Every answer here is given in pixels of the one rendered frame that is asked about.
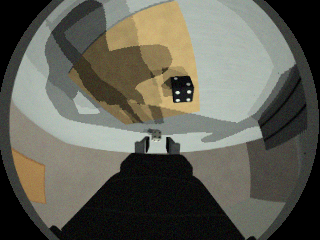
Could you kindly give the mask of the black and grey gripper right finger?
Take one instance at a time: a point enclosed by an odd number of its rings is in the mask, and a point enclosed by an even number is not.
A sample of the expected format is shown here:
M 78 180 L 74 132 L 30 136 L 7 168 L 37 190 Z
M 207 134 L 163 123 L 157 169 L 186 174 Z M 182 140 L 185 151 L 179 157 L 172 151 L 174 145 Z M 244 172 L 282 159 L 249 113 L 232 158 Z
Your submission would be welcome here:
M 169 154 L 180 154 L 180 143 L 175 143 L 171 137 L 166 137 L 166 150 Z

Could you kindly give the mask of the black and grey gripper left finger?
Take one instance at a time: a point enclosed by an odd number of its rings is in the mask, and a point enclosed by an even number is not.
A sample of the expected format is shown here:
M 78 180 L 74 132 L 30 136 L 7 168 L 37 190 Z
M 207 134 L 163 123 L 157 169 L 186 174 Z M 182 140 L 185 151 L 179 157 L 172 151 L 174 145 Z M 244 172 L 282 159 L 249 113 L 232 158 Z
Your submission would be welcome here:
M 135 153 L 147 153 L 149 149 L 150 136 L 145 136 L 141 141 L 135 142 Z

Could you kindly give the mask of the tan flat square mat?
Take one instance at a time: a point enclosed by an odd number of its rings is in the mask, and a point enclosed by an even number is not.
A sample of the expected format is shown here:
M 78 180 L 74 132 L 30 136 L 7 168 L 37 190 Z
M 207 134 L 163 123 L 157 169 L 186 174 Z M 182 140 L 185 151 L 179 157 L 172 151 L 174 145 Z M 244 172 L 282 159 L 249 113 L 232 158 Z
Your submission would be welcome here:
M 173 103 L 171 77 L 176 76 L 190 76 L 192 102 Z M 68 77 L 125 125 L 200 111 L 195 56 L 177 1 L 109 29 Z

